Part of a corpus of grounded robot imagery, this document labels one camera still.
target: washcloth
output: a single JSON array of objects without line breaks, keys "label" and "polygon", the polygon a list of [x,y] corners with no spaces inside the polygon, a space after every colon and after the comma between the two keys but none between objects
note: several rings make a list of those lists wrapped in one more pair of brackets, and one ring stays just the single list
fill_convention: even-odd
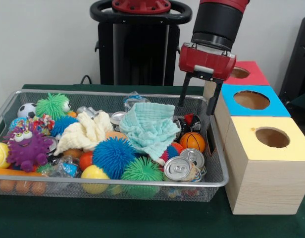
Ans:
[{"label": "washcloth", "polygon": [[164,165],[160,157],[180,131],[173,122],[174,110],[174,105],[136,103],[120,122],[121,132],[139,153]]},{"label": "washcloth", "polygon": [[113,131],[106,112],[100,112],[94,119],[91,119],[87,113],[81,113],[77,119],[79,122],[71,124],[64,130],[54,152],[55,156],[68,149],[93,151],[97,144],[105,140],[105,133]]}]

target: soccer ball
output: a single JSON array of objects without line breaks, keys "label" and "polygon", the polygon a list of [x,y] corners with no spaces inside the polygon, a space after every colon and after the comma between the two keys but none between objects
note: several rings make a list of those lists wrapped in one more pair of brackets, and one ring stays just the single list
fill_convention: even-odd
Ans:
[{"label": "soccer ball", "polygon": [[36,104],[26,103],[18,109],[17,116],[19,118],[34,118],[36,115]]}]

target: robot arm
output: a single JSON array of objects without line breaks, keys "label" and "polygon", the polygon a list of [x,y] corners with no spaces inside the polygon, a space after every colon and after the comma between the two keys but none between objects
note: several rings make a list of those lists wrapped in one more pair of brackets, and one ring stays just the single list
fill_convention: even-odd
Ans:
[{"label": "robot arm", "polygon": [[214,114],[222,84],[231,74],[236,56],[230,53],[250,0],[201,0],[191,43],[181,49],[179,67],[185,71],[179,105],[182,106],[192,77],[213,81],[216,90],[207,114]]}]

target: green table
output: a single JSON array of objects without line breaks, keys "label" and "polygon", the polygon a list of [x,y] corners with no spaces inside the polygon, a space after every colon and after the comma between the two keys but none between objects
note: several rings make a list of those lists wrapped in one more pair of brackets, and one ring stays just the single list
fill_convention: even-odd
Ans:
[{"label": "green table", "polygon": [[[26,89],[179,94],[181,87],[25,85]],[[192,87],[188,94],[201,95]],[[305,198],[295,216],[234,216],[225,190],[210,203],[0,196],[0,238],[305,238]]]}]

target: toy pile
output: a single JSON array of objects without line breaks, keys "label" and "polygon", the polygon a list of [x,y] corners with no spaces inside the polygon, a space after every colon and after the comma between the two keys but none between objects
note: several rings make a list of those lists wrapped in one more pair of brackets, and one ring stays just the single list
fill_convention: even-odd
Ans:
[{"label": "toy pile", "polygon": [[[22,105],[0,142],[0,175],[176,182],[204,177],[206,142],[197,115],[173,120],[175,106],[151,103],[136,93],[124,105],[125,112],[111,116],[85,106],[73,112],[63,94]],[[89,194],[125,192],[145,199],[159,192],[157,186],[144,185],[82,187]],[[44,182],[0,181],[4,192],[43,195],[46,188]]]}]

